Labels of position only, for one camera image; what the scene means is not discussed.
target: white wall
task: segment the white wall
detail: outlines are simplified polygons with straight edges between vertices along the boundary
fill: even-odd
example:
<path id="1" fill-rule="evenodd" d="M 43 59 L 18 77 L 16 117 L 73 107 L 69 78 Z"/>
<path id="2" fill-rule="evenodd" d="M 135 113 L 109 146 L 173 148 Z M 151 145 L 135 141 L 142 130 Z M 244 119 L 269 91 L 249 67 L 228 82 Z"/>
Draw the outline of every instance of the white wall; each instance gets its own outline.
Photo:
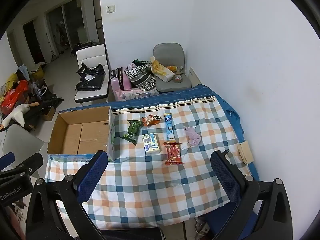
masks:
<path id="1" fill-rule="evenodd" d="M 17 68 L 5 32 L 0 40 L 0 87 L 5 84 L 12 73 L 17 71 Z"/>
<path id="2" fill-rule="evenodd" d="M 40 43 L 40 48 L 46 62 L 50 62 L 52 54 L 49 41 L 51 41 L 51 39 L 49 37 L 48 41 L 46 36 L 46 33 L 49 35 L 49 31 L 46 25 L 47 23 L 45 15 L 57 6 L 60 6 L 68 1 L 71 0 L 30 0 L 30 2 L 19 12 L 19 14 L 8 27 L 8 30 L 14 30 L 21 59 L 29 69 L 35 64 L 24 36 L 23 25 L 31 20 L 36 19 L 34 25 L 37 38 Z M 99 39 L 94 18 L 93 0 L 81 0 L 81 2 L 83 3 L 83 14 L 86 19 L 84 25 L 87 29 L 88 37 L 90 40 L 98 42 Z M 51 47 L 55 52 L 55 55 L 57 55 L 57 51 L 55 51 L 55 45 L 51 44 Z"/>
<path id="3" fill-rule="evenodd" d="M 153 47 L 177 42 L 186 49 L 193 0 L 100 0 L 111 68 L 149 60 Z M 116 5 L 108 13 L 107 5 Z"/>
<path id="4" fill-rule="evenodd" d="M 241 117 L 261 180 L 284 181 L 294 239 L 320 209 L 320 40 L 290 0 L 195 0 L 188 67 Z"/>

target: green snack package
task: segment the green snack package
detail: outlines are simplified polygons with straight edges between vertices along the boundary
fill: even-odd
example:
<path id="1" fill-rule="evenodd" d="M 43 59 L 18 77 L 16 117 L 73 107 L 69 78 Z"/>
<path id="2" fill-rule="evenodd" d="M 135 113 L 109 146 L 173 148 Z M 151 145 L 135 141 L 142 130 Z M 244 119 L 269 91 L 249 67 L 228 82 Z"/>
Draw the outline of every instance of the green snack package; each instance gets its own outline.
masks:
<path id="1" fill-rule="evenodd" d="M 121 136 L 121 138 L 137 145 L 139 129 L 143 126 L 143 122 L 138 120 L 128 120 L 128 122 L 130 123 L 128 132 L 124 136 Z"/>

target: red plastic bag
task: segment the red plastic bag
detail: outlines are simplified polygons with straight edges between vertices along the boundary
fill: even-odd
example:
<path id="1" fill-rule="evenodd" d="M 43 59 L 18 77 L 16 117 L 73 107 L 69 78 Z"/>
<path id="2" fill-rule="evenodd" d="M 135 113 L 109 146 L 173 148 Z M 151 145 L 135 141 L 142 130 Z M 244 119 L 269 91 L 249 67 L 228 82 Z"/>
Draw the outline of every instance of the red plastic bag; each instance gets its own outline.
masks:
<path id="1" fill-rule="evenodd" d="M 28 81 L 21 80 L 15 89 L 11 89 L 4 97 L 4 101 L 0 105 L 1 112 L 5 115 L 11 113 L 14 109 L 18 99 L 22 96 L 23 92 L 28 90 Z"/>

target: blue gripper pad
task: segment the blue gripper pad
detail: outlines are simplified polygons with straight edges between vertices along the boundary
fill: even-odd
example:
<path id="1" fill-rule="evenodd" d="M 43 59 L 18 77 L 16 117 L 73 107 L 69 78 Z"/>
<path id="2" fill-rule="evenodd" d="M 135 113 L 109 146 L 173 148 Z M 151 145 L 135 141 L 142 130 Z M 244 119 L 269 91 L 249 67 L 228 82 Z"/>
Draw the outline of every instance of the blue gripper pad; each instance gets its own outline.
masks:
<path id="1" fill-rule="evenodd" d="M 216 153 L 212 153 L 210 163 L 230 201 L 239 205 L 241 201 L 240 186 L 232 173 Z"/>
<path id="2" fill-rule="evenodd" d="M 8 153 L 0 158 L 0 171 L 4 168 L 8 167 L 15 161 L 15 157 L 13 153 Z"/>
<path id="3" fill-rule="evenodd" d="M 79 203 L 87 202 L 92 195 L 93 190 L 98 184 L 103 172 L 108 166 L 108 155 L 104 151 L 98 151 L 88 164 L 83 165 L 76 173 L 83 177 L 74 181 L 74 186 Z"/>

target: gray chair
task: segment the gray chair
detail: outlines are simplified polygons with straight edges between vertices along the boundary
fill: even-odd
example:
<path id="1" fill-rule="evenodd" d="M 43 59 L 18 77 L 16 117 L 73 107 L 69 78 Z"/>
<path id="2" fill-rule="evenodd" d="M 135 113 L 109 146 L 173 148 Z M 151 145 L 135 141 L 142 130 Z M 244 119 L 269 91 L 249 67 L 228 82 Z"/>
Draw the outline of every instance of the gray chair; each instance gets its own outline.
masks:
<path id="1" fill-rule="evenodd" d="M 15 161 L 12 164 L 16 167 L 35 153 L 40 153 L 43 158 L 43 165 L 35 171 L 32 176 L 35 178 L 44 178 L 48 162 L 48 143 L 33 136 L 21 126 L 13 124 L 7 129 L 4 137 L 3 154 L 13 152 Z"/>
<path id="2" fill-rule="evenodd" d="M 183 66 L 180 70 L 182 73 L 182 82 L 175 83 L 173 80 L 164 82 L 156 77 L 156 89 L 159 92 L 172 92 L 191 88 L 191 81 L 185 75 L 186 60 L 183 48 L 178 43 L 161 43 L 154 47 L 153 56 L 159 63 L 167 66 Z"/>

